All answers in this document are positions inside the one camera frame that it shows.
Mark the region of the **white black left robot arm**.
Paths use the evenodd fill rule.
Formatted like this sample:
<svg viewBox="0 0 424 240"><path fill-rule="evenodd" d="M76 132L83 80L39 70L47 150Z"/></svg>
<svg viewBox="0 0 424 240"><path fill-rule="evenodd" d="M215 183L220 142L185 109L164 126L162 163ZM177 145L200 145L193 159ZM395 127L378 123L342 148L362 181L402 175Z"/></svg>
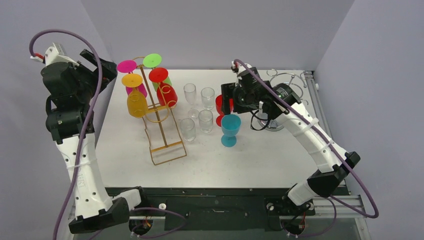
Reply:
<svg viewBox="0 0 424 240"><path fill-rule="evenodd" d="M50 46L41 70L50 95L46 101L46 128L65 162L74 199L72 234L86 234L126 223L130 212L143 215L149 201L140 187L108 195L102 181L95 150L93 114L90 102L96 90L103 90L117 76L113 62L100 60L101 68L90 70L68 57L61 45Z"/></svg>

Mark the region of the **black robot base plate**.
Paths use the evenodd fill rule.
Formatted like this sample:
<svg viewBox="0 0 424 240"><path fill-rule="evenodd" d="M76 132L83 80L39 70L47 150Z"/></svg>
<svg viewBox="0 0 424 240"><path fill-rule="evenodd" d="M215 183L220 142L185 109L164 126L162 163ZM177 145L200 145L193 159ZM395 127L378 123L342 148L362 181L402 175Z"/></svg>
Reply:
<svg viewBox="0 0 424 240"><path fill-rule="evenodd" d="M141 202L129 213L119 210L111 225L127 224L135 235L147 237L156 221L170 231L267 232L302 230L302 218L355 219L363 201L338 187L335 199L314 197L301 207L285 199L285 188L164 188L136 187Z"/></svg>

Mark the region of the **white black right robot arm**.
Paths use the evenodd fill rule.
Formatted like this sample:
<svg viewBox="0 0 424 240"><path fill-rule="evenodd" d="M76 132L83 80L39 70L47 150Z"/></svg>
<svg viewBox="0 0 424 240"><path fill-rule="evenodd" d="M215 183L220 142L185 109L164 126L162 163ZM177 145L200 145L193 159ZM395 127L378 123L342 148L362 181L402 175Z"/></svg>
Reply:
<svg viewBox="0 0 424 240"><path fill-rule="evenodd" d="M323 131L319 120L310 115L289 83L272 86L268 80L260 82L257 68L250 64L233 62L231 70L236 73L237 82L221 85L223 113L263 112L265 122L276 120L288 130L317 166L317 171L307 180L286 192L283 209L294 214L310 199L332 195L360 161L360 156L354 151L347 152Z"/></svg>

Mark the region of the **clear champagne flute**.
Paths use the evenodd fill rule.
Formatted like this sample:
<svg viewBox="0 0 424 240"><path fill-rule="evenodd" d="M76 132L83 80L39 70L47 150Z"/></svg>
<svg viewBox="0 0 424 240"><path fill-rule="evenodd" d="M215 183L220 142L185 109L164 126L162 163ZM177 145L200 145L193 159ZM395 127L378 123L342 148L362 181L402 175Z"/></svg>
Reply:
<svg viewBox="0 0 424 240"><path fill-rule="evenodd" d="M196 86L193 83L187 83L183 87L183 90L184 90L185 99L190 105L190 110L188 111L187 116L192 120L196 120L199 117L199 111L196 109L196 102L197 102Z"/></svg>

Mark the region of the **gold wire glass rack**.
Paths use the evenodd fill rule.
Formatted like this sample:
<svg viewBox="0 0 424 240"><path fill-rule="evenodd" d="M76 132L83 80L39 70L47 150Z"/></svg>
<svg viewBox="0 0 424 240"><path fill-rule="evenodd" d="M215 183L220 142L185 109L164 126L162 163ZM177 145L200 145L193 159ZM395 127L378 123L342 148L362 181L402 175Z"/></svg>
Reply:
<svg viewBox="0 0 424 240"><path fill-rule="evenodd" d="M187 149L180 133L180 129L174 115L175 108L168 108L159 103L157 91L148 79L150 68L143 65L145 56L135 57L134 60L140 59L142 62L137 63L137 68L133 71L143 78L143 85L147 91L148 110L142 119L144 124L144 132L148 140L148 152L154 166L169 163L184 157L187 157Z"/></svg>

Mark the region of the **clear glass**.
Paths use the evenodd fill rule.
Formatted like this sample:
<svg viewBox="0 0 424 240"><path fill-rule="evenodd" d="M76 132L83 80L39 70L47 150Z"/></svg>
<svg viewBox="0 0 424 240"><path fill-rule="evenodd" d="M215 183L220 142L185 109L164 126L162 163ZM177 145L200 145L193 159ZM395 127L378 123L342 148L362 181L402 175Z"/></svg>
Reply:
<svg viewBox="0 0 424 240"><path fill-rule="evenodd" d="M200 130L207 134L213 129L213 113L210 110L204 109L198 114Z"/></svg>
<svg viewBox="0 0 424 240"><path fill-rule="evenodd" d="M205 110L212 110L215 106L215 90L211 87L205 87L201 90L201 102Z"/></svg>
<svg viewBox="0 0 424 240"><path fill-rule="evenodd" d="M195 122L190 118L182 119L179 123L181 134L187 142L192 142L196 138Z"/></svg>

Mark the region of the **orange plastic wine glass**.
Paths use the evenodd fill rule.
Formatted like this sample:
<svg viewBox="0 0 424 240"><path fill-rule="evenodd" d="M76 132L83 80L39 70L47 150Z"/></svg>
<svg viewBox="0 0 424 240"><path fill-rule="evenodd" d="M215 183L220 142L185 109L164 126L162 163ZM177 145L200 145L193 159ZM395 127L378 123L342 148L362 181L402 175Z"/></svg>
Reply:
<svg viewBox="0 0 424 240"><path fill-rule="evenodd" d="M129 75L125 75L122 78L122 84L124 86L129 86L131 83L135 84L135 86L137 86L138 84L136 83L136 78L132 78L132 80L130 80L130 76ZM148 111L148 106L147 106L147 100L146 97L144 97L140 92L138 92L137 90L133 90L132 93L130 93L127 97L127 108L128 108L128 112L131 116L135 117L135 118L142 118L144 117L144 115L147 113Z"/></svg>

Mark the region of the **cyan plastic wine glass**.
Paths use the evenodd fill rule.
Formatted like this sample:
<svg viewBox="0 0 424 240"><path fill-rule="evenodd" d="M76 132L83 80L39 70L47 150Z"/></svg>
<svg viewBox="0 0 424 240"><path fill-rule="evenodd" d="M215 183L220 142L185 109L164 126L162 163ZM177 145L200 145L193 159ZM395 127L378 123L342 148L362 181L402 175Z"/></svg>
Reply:
<svg viewBox="0 0 424 240"><path fill-rule="evenodd" d="M221 143L223 146L231 148L237 143L236 135L240 131L242 121L238 115L229 114L221 119L222 137Z"/></svg>

